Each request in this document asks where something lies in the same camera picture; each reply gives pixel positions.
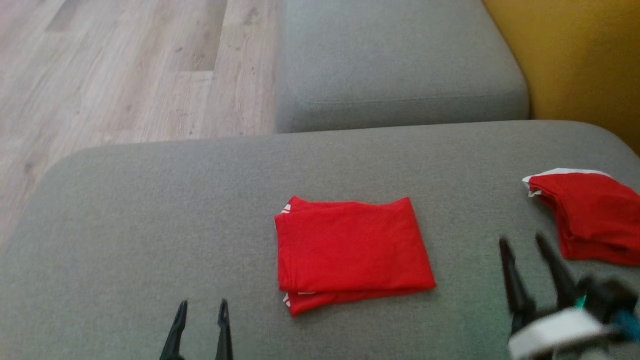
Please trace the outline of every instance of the folded red cloth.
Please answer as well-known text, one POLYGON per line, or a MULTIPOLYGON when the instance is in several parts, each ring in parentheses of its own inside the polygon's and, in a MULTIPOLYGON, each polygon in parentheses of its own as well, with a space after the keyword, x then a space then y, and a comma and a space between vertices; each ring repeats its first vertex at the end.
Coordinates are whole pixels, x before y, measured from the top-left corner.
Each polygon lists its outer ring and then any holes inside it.
POLYGON ((565 258, 640 265, 640 196, 629 187, 603 172, 569 168, 522 181, 554 212, 565 258))
POLYGON ((293 197, 275 223, 278 281, 293 316, 435 287, 409 198, 370 205, 293 197))

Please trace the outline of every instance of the mustard yellow backrest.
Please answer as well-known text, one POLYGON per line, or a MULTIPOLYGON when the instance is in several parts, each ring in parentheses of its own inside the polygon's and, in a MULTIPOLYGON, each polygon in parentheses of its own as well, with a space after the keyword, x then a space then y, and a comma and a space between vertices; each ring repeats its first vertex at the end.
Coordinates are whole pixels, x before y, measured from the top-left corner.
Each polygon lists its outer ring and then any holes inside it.
POLYGON ((484 0, 534 119, 602 126, 640 154, 640 0, 484 0))

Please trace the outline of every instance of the red fabric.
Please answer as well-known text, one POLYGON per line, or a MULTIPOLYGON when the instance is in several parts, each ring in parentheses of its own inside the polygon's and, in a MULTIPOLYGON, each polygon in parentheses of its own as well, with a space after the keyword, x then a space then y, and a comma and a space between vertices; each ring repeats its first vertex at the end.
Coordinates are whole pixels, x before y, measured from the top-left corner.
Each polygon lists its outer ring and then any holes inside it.
POLYGON ((370 205, 293 197, 288 205, 275 223, 278 281, 293 316, 435 287, 409 198, 370 205))
POLYGON ((533 176, 529 191, 555 214, 562 255, 640 265, 640 197, 600 174, 533 176))

